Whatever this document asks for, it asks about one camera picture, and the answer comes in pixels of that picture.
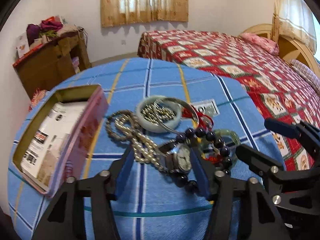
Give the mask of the silver wrist watch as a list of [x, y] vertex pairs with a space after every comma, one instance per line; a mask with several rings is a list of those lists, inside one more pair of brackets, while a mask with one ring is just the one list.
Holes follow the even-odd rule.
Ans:
[[191, 171], [190, 148], [183, 143], [171, 140], [159, 146], [157, 159], [168, 173]]

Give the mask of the red patchwork bed cover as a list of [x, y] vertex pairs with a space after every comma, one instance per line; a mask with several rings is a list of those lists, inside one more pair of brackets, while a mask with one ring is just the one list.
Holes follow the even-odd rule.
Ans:
[[280, 57], [243, 39], [217, 32], [156, 30], [141, 35], [138, 56], [151, 60], [150, 94], [188, 103], [214, 99], [220, 112], [217, 128], [236, 131], [244, 143], [273, 153], [282, 163], [264, 120], [303, 120], [319, 126], [316, 91]]

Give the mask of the plaid purple pillow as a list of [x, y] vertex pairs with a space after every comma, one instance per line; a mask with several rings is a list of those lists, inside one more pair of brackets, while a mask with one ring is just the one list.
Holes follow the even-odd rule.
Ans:
[[298, 60], [291, 60], [291, 67], [297, 72], [315, 91], [320, 93], [320, 80], [316, 74], [305, 64]]

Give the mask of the white cloth label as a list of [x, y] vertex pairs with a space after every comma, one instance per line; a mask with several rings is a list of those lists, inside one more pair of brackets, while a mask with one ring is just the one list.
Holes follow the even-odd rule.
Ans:
[[200, 113], [210, 116], [211, 118], [220, 114], [214, 99], [192, 102], [191, 105]]

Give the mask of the cream wooden headboard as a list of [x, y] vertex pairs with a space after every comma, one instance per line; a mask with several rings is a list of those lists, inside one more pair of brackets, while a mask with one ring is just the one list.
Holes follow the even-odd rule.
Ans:
[[[272, 24], [263, 23], [251, 26], [244, 30], [244, 33], [253, 33], [255, 35], [271, 39]], [[290, 37], [279, 36], [279, 57], [287, 63], [292, 59], [298, 60], [309, 67], [314, 74], [319, 77], [319, 65], [310, 51], [310, 49], [300, 41], [294, 40]]]

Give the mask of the pink metal tin box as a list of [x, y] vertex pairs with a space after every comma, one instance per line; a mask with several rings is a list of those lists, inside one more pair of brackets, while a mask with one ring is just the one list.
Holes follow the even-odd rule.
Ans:
[[52, 92], [38, 105], [12, 156], [23, 179], [52, 197], [68, 177], [79, 178], [107, 108], [101, 85]]

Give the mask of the pink pillow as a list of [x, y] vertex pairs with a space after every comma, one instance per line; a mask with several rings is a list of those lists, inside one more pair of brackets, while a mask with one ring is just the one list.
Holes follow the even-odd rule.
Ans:
[[276, 42], [272, 41], [271, 39], [261, 37], [252, 33], [241, 33], [240, 37], [252, 44], [261, 47], [263, 50], [267, 51], [271, 55], [279, 55], [279, 46]]

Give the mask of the pale jade bangle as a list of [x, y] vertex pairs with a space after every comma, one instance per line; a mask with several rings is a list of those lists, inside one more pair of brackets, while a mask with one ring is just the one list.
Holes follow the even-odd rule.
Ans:
[[[138, 123], [149, 132], [167, 132], [166, 129], [158, 124], [156, 115], [153, 110], [154, 102], [162, 98], [164, 98], [164, 96], [153, 95], [143, 99], [136, 106], [136, 117], [138, 119]], [[161, 122], [172, 130], [174, 130], [179, 125], [182, 116], [180, 105], [178, 103], [170, 101], [158, 102], [157, 113]]]

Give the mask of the beige right window curtain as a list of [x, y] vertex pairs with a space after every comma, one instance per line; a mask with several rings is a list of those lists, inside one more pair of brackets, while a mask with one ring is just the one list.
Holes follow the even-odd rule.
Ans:
[[313, 54], [316, 53], [315, 24], [304, 0], [274, 0], [271, 37], [277, 42], [280, 36], [300, 41]]

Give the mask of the beige window curtain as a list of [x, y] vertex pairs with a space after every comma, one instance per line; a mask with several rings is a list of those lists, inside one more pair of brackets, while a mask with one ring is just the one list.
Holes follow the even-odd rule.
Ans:
[[280, 36], [300, 41], [313, 54], [316, 53], [315, 24], [304, 0], [274, 0], [271, 37], [277, 42]]
[[154, 21], [188, 22], [189, 0], [100, 0], [101, 26]]

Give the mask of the clothes heap on floor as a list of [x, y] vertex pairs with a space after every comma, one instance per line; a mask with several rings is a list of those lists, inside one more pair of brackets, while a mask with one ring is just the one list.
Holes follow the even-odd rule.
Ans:
[[39, 88], [36, 89], [36, 91], [33, 94], [33, 97], [31, 98], [30, 105], [29, 105], [29, 111], [33, 110], [38, 103], [48, 94], [47, 90], [40, 90]]

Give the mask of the brown wooden cabinet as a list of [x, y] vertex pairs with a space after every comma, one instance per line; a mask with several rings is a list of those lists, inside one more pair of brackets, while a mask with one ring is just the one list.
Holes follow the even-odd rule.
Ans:
[[13, 64], [27, 95], [37, 90], [51, 90], [76, 74], [73, 59], [79, 58], [79, 69], [91, 68], [85, 37], [74, 31], [64, 33], [28, 52]]

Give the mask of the white cardboard box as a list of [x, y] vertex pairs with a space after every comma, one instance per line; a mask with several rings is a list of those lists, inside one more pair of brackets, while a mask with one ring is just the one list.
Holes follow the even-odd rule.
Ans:
[[19, 59], [29, 52], [30, 48], [26, 32], [16, 38], [16, 49]]

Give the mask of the pile of clothes on cabinet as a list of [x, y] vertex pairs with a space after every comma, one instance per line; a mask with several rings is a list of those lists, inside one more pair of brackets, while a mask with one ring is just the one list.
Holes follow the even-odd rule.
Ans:
[[53, 38], [62, 36], [65, 33], [76, 32], [78, 27], [74, 24], [69, 24], [60, 15], [51, 16], [46, 20], [42, 20], [39, 24], [28, 24], [26, 34], [29, 45], [35, 40], [42, 38], [44, 35], [52, 40]]

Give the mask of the beige centre window curtain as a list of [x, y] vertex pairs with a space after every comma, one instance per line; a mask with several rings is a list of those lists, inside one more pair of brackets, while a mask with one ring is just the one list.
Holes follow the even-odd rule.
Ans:
[[100, 0], [101, 26], [154, 21], [188, 22], [189, 0]]

